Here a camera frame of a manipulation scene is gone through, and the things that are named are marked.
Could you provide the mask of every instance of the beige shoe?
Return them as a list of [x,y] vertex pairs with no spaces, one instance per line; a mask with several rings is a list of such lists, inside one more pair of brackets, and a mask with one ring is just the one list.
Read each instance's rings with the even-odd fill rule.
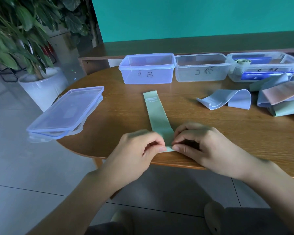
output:
[[221,218],[225,212],[224,207],[216,202],[211,201],[205,205],[204,216],[210,232],[213,235],[221,234]]
[[134,223],[132,215],[126,211],[116,211],[111,218],[110,222],[121,223],[129,235],[134,235]]

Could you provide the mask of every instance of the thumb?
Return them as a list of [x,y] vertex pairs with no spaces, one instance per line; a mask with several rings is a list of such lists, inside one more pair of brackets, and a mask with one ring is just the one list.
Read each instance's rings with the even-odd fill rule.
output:
[[173,145],[173,150],[188,156],[196,162],[199,162],[202,152],[185,144],[177,143]]
[[165,152],[166,150],[167,150],[166,147],[163,145],[160,145],[160,144],[153,145],[146,150],[144,156],[148,158],[149,161],[151,161],[153,157],[156,156],[156,154],[160,152]]

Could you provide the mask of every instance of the storage box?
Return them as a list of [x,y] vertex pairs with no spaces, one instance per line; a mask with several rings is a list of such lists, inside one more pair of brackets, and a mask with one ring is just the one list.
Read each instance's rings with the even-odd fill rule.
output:
[[179,82],[220,81],[226,78],[231,63],[224,54],[179,55],[175,57],[175,77]]
[[29,141],[48,142],[81,132],[102,101],[103,90],[103,86],[69,90],[26,129]]
[[125,84],[171,83],[173,53],[127,55],[119,65]]
[[255,82],[283,73],[294,75],[294,57],[283,52],[228,54],[226,62],[232,64],[228,76],[234,82]]

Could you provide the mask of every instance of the white planter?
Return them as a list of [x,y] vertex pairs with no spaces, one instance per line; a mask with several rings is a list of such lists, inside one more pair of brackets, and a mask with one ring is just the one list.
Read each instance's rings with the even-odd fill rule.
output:
[[61,68],[46,68],[45,79],[38,80],[36,75],[25,74],[18,82],[35,101],[39,108],[45,112],[55,101],[58,95],[68,87],[69,83]]

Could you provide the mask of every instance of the gray pants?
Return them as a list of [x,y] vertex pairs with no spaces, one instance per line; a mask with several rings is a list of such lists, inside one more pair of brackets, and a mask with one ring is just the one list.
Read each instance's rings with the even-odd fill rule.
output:
[[[109,222],[88,227],[85,235],[127,235],[125,227]],[[222,235],[292,234],[271,209],[226,208],[221,221]]]

